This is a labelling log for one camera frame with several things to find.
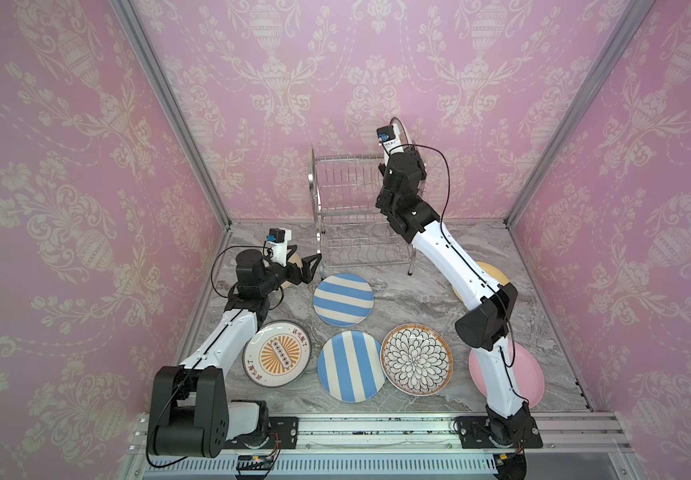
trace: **wallpaper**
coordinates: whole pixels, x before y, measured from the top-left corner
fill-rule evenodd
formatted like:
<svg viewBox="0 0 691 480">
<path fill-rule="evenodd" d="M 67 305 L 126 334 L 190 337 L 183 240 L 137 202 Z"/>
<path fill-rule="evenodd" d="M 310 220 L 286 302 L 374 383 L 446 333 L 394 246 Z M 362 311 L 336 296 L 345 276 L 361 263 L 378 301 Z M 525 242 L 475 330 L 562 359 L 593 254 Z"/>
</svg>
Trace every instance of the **wallpaper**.
<svg viewBox="0 0 691 480">
<path fill-rule="evenodd" d="M 310 218 L 308 145 L 379 153 L 393 115 L 447 216 L 502 218 L 626 4 L 134 0 L 235 220 Z"/>
<path fill-rule="evenodd" d="M 691 478 L 691 1 L 655 2 L 516 232 L 649 478 Z"/>
<path fill-rule="evenodd" d="M 115 478 L 220 231 L 110 4 L 0 0 L 0 478 Z"/>
</svg>

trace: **robotic arm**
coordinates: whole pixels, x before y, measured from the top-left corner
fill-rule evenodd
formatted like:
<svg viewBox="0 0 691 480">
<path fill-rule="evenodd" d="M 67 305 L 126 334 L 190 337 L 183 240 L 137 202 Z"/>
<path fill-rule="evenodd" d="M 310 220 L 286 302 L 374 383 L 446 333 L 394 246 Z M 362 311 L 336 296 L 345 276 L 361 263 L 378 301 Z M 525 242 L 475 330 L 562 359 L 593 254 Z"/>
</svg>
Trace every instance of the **robotic arm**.
<svg viewBox="0 0 691 480">
<path fill-rule="evenodd" d="M 379 128 L 385 147 L 383 188 L 375 206 L 391 228 L 425 254 L 455 287 L 468 309 L 455 331 L 474 349 L 487 386 L 492 439 L 501 446 L 520 442 L 531 425 L 529 405 L 518 390 L 508 341 L 508 320 L 516 302 L 513 284 L 500 285 L 463 250 L 439 215 L 418 194 L 425 164 L 413 145 L 400 145 L 395 124 Z"/>
<path fill-rule="evenodd" d="M 214 458 L 232 438 L 256 446 L 268 437 L 266 404 L 228 402 L 224 372 L 265 321 L 268 295 L 286 281 L 298 285 L 313 280 L 322 255 L 303 258 L 302 267 L 288 263 L 297 249 L 295 245 L 288 249 L 291 236 L 289 229 L 272 228 L 267 237 L 271 255 L 264 257 L 258 250 L 236 255 L 237 282 L 215 330 L 193 355 L 178 366 L 162 367 L 154 377 L 150 455 Z M 179 406 L 178 401 L 191 392 L 197 394 L 196 405 Z"/>
</svg>

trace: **blue and white striped plate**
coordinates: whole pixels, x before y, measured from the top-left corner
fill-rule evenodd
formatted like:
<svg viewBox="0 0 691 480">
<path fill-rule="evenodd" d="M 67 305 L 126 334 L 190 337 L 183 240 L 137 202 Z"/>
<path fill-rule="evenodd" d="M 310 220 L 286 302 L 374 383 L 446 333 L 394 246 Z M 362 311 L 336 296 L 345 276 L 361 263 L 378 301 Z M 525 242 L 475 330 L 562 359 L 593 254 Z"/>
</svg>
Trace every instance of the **blue and white striped plate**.
<svg viewBox="0 0 691 480">
<path fill-rule="evenodd" d="M 351 326 L 372 312 L 372 287 L 354 274 L 330 275 L 313 293 L 313 310 L 332 326 Z"/>
<path fill-rule="evenodd" d="M 324 389 L 343 402 L 364 402 L 385 383 L 380 342 L 355 330 L 338 333 L 327 340 L 316 369 Z"/>
</svg>

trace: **white stripe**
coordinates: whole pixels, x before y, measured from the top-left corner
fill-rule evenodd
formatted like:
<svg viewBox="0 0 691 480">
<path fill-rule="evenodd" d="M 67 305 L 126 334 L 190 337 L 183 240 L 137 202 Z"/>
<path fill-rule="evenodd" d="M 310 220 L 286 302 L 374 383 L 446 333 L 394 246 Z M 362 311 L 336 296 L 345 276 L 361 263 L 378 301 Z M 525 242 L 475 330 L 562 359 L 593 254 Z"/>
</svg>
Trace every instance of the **white stripe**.
<svg viewBox="0 0 691 480">
<path fill-rule="evenodd" d="M 372 287 L 366 282 L 356 282 L 354 280 L 348 280 L 347 278 L 341 278 L 339 276 L 330 275 L 324 279 L 325 282 L 330 282 L 333 285 L 348 286 L 349 288 L 355 290 L 363 290 L 365 292 L 372 292 Z"/>
<path fill-rule="evenodd" d="M 362 308 L 372 308 L 375 304 L 374 300 L 362 300 L 354 296 L 340 295 L 339 293 L 325 292 L 324 290 L 317 290 L 313 293 L 314 296 L 323 298 L 325 300 L 334 300 L 335 302 L 346 303 L 348 305 L 360 306 Z"/>
<path fill-rule="evenodd" d="M 359 323 L 364 320 L 363 316 L 349 315 L 348 313 L 335 312 L 334 310 L 327 310 L 326 308 L 321 308 L 321 306 L 314 306 L 313 310 L 319 313 L 321 316 L 331 318 L 333 320 L 340 320 L 341 322 L 347 323 Z"/>
<path fill-rule="evenodd" d="M 324 367 L 327 374 L 327 385 L 330 386 L 330 395 L 342 400 L 340 396 L 340 382 L 338 381 L 338 370 L 335 367 L 335 352 L 332 350 L 332 340 L 324 344 Z"/>
<path fill-rule="evenodd" d="M 367 356 L 369 356 L 369 365 L 372 367 L 372 378 L 375 379 L 375 386 L 380 389 L 385 382 L 385 375 L 383 375 L 382 362 L 380 361 L 380 354 L 378 353 L 378 344 L 375 339 L 364 337 L 364 343 L 367 345 Z"/>
<path fill-rule="evenodd" d="M 350 330 L 342 334 L 343 346 L 345 347 L 345 358 L 348 360 L 348 371 L 351 375 L 351 388 L 353 398 L 357 402 L 367 399 L 364 395 L 364 384 L 361 383 L 361 371 L 359 370 L 359 360 L 356 359 L 356 348 L 353 346 L 353 335 Z"/>
</svg>

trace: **damask wallpaper pattern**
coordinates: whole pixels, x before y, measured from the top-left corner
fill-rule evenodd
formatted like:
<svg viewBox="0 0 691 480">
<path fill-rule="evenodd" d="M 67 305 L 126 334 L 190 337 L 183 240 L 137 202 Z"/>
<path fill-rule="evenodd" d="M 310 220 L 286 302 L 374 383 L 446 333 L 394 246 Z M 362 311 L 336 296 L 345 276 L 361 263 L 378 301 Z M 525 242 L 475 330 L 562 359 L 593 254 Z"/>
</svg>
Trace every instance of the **damask wallpaper pattern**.
<svg viewBox="0 0 691 480">
<path fill-rule="evenodd" d="M 691 0 L 655 2 L 516 233 L 649 478 L 691 478 Z"/>
<path fill-rule="evenodd" d="M 626 4 L 134 0 L 234 219 L 310 218 L 308 145 L 378 153 L 392 115 L 447 216 L 502 218 Z"/>
<path fill-rule="evenodd" d="M 0 0 L 0 478 L 113 478 L 220 235 L 108 2 Z"/>
</svg>

